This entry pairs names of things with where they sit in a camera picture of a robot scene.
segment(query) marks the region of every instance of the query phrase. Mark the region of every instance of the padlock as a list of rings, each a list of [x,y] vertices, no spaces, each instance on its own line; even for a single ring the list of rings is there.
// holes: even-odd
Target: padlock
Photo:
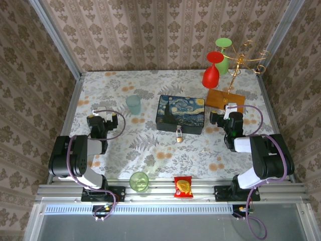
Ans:
[[[181,126],[177,126],[177,130],[176,130],[176,137],[177,137],[177,142],[181,143],[183,142],[183,135],[182,135],[182,127]]]

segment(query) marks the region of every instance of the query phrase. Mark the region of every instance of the red snack bag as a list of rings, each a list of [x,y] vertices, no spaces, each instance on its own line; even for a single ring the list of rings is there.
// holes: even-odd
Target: red snack bag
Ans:
[[[174,197],[193,197],[191,185],[192,177],[174,177],[176,193]]]

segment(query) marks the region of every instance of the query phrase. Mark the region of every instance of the light blue glass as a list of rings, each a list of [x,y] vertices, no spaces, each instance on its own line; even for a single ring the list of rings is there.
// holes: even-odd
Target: light blue glass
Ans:
[[[138,95],[127,97],[126,104],[132,114],[140,113],[140,97]]]

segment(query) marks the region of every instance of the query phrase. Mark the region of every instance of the green glass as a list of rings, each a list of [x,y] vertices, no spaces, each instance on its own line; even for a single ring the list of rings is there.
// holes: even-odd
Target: green glass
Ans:
[[[145,192],[148,189],[148,177],[144,172],[135,172],[129,179],[132,190],[136,192]]]
[[[228,38],[220,38],[215,41],[215,44],[222,48],[221,53],[225,55],[225,48],[231,46],[232,41]],[[226,74],[229,68],[229,59],[224,57],[221,63],[215,64],[215,67],[219,70],[220,76]]]

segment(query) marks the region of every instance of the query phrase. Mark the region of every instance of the patterned wallpaper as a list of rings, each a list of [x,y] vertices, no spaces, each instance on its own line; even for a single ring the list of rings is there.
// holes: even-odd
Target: patterned wallpaper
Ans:
[[[321,1],[305,0],[263,79],[321,227]]]
[[[36,12],[0,1],[0,240],[22,240],[75,79]]]
[[[204,69],[215,40],[269,43],[289,0],[42,0],[79,69]]]

